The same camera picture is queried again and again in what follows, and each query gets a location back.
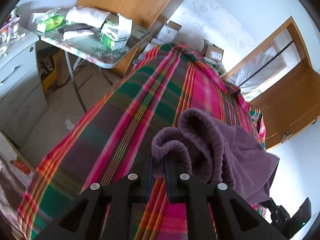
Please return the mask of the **purple fleece pants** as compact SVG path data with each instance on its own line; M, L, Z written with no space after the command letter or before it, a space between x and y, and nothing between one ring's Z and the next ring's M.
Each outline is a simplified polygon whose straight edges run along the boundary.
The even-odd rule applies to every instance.
M279 158L267 153L242 127L200 109L182 112L177 127L165 127L151 143L153 174L164 176L164 157L175 156L189 175L206 184L225 183L249 204L270 199Z

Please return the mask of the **folding table with printed top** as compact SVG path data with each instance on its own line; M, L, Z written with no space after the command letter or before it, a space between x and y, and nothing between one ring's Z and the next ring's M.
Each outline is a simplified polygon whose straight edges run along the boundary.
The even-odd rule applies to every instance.
M65 41L63 40L63 35L58 32L57 28L47 33L41 33L36 30L36 24L42 16L43 13L31 14L27 29L38 35L41 41L64 51L69 77L84 112L86 112L87 109L81 98L79 86L76 84L74 77L76 68L87 61L96 65L101 74L103 74L104 69L114 68L128 53L151 36L151 31L133 24L131 35L126 41L125 46L116 50L110 50L100 42L102 34L95 28L92 29L94 32L93 35L72 38Z

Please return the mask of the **pink green plaid bedsheet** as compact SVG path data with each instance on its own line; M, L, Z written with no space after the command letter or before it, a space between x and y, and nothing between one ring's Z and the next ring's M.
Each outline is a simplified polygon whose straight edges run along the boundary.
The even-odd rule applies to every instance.
M190 46L153 48L40 162L17 221L33 239L91 183L107 185L151 154L153 137L198 108L238 125L265 145L265 125L234 85L223 82Z

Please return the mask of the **white drawer cabinet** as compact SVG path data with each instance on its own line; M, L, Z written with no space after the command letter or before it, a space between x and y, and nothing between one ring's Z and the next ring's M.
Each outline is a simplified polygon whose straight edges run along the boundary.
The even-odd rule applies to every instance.
M37 66L39 37L26 30L1 57L1 131L28 135L48 109Z

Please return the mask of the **wooden door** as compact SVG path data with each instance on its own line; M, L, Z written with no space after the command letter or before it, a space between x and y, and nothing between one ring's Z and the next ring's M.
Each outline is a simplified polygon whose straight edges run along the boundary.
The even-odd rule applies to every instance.
M273 40L279 46L293 40L282 54L287 66L256 89L242 91L235 83L241 68ZM222 78L240 88L244 99L261 110L267 148L291 139L319 118L319 74L312 68L306 44L293 17L289 17Z

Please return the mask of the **brown cardboard box with label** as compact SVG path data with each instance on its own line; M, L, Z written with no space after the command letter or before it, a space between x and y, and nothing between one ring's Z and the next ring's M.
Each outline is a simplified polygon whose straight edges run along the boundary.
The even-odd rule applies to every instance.
M208 40L204 40L204 46L201 51L202 56L221 62L223 58L223 53L223 49L210 43Z

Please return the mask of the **black vertical pole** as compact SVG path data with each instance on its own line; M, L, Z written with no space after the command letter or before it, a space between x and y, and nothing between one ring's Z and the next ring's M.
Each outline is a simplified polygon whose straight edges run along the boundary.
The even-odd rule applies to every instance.
M286 41L283 46L279 46L273 40L266 49L245 63L236 77L236 85L242 91L251 91L274 77L287 66L282 54L291 44L293 44L293 40Z

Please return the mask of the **green white tissue box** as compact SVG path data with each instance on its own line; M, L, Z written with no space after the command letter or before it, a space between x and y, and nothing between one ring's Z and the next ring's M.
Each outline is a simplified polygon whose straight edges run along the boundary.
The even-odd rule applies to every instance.
M111 14L102 26L100 43L110 50L122 49L126 46L131 31L131 19L121 14Z

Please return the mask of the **white open cardboard box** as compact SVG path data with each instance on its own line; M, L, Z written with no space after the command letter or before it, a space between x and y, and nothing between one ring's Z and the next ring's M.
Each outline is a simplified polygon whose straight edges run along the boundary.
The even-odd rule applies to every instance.
M157 34L156 38L164 43L171 43L181 29L181 25L169 21Z

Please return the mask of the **green wet wipes pack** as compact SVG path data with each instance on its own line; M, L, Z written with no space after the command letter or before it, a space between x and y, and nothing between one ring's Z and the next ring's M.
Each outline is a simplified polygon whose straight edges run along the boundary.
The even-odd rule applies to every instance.
M63 25L65 16L58 13L60 9L60 7L57 7L47 11L37 22L36 30L41 33L46 33Z

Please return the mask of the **white folded cloth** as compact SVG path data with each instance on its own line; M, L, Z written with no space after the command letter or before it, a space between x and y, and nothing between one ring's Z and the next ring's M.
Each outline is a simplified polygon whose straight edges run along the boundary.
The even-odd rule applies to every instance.
M90 7L72 7L65 17L68 22L82 23L100 28L111 13Z

